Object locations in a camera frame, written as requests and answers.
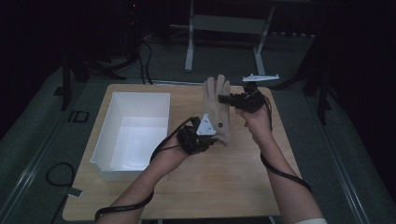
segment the metal stand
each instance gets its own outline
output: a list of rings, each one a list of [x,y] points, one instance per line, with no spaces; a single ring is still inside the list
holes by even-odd
[[[265,37],[268,34],[271,20],[274,16],[275,7],[271,7],[266,20],[245,19],[234,17],[221,17],[194,14],[194,0],[190,0],[190,29],[189,29],[189,45],[187,47],[186,56],[186,72],[192,71],[192,60],[194,54],[193,33],[194,30],[207,30],[219,32],[233,32],[243,34],[261,35],[260,43],[253,49],[254,58],[256,60],[257,75],[265,75],[264,66],[262,64],[262,47]]]
[[[71,100],[71,80],[70,80],[70,70],[73,71],[73,74],[76,77],[77,81],[86,82],[89,79],[88,72],[85,69],[85,64],[88,64],[90,67],[99,70],[102,74],[107,77],[111,77],[113,79],[126,79],[125,77],[120,77],[119,75],[113,73],[109,69],[105,68],[95,60],[92,60],[85,56],[80,52],[64,52],[64,58],[62,61],[63,67],[63,86],[61,87],[62,90],[62,97],[63,97],[63,104],[62,104],[62,111],[65,111],[67,106]]]

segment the white sleeve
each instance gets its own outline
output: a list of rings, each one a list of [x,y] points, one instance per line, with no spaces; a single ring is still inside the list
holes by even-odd
[[[324,218],[314,218],[314,219],[300,221],[295,224],[327,224],[327,221]]]

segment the metal frame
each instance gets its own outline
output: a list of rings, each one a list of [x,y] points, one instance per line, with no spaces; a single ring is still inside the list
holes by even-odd
[[[274,16],[274,12],[275,7],[271,7],[271,10],[268,13],[268,17],[266,20],[208,16],[199,14],[195,15],[194,0],[190,0],[189,45],[187,46],[187,56],[185,64],[186,72],[192,71],[192,61],[194,57],[194,30],[209,30],[261,35],[260,43],[257,47],[253,48],[253,53],[257,66],[257,75],[265,75],[261,53],[265,37],[268,34],[268,29]]]

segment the white tool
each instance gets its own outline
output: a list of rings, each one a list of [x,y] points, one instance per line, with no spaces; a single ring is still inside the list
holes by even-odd
[[[266,81],[274,79],[279,79],[279,75],[276,74],[274,76],[253,76],[253,74],[250,74],[250,76],[248,77],[243,77],[242,81]]]

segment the white plastic bin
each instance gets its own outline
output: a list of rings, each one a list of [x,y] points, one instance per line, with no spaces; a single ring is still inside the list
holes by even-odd
[[[106,181],[133,181],[168,135],[170,93],[113,92],[91,163]]]

